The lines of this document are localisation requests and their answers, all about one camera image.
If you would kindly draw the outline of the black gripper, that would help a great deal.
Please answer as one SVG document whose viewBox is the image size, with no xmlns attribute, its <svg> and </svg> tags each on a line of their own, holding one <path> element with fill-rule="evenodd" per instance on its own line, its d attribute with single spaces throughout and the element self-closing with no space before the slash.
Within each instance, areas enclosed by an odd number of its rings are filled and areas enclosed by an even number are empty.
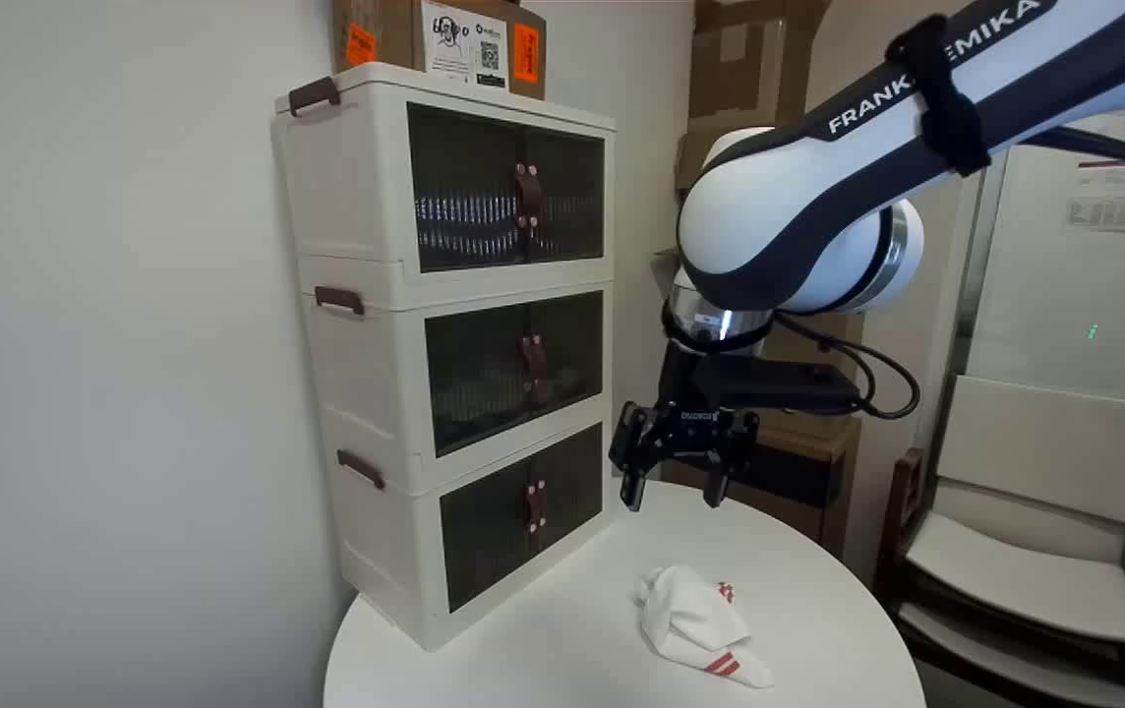
<svg viewBox="0 0 1125 708">
<path fill-rule="evenodd" d="M 749 462 L 756 420 L 730 411 L 679 411 L 624 400 L 613 430 L 613 470 L 621 502 L 642 510 L 648 470 L 679 462 L 702 470 L 702 502 L 726 501 L 730 476 Z"/>
</svg>

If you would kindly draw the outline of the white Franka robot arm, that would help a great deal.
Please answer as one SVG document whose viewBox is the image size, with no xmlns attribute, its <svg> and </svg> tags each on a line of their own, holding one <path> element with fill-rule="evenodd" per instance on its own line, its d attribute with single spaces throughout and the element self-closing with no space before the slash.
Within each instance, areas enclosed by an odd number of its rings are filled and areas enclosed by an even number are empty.
<svg viewBox="0 0 1125 708">
<path fill-rule="evenodd" d="M 660 390 L 609 442 L 621 501 L 663 462 L 722 501 L 768 411 L 849 418 L 871 392 L 828 365 L 768 361 L 769 327 L 863 312 L 921 269 L 909 196 L 1012 144 L 1119 159 L 1085 121 L 1125 112 L 1125 0 L 968 0 L 904 28 L 886 58 L 786 125 L 722 134 L 685 189 L 660 327 Z"/>
</svg>

